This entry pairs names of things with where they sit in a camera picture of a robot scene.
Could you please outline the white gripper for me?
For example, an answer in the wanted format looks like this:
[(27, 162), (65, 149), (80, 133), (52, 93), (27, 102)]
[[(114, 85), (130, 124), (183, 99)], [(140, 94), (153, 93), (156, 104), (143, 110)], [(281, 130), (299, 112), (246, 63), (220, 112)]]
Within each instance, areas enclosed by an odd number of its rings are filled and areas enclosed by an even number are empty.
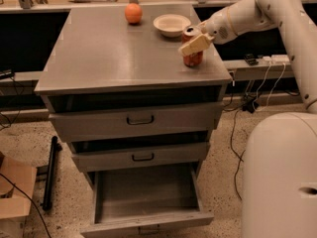
[(238, 37), (233, 28), (228, 8), (215, 12), (209, 19), (201, 22), (198, 27), (204, 34), (190, 39), (178, 49), (183, 57), (207, 50), (212, 42), (223, 45)]

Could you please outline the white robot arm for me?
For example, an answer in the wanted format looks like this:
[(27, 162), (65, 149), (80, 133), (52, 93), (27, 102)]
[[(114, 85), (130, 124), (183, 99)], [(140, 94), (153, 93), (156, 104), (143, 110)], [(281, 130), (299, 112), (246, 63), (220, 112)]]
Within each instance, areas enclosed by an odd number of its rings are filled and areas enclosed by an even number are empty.
[(241, 0), (199, 25), (185, 57), (246, 32), (278, 28), (305, 106), (251, 133), (244, 155), (242, 238), (317, 238), (317, 26), (301, 0)]

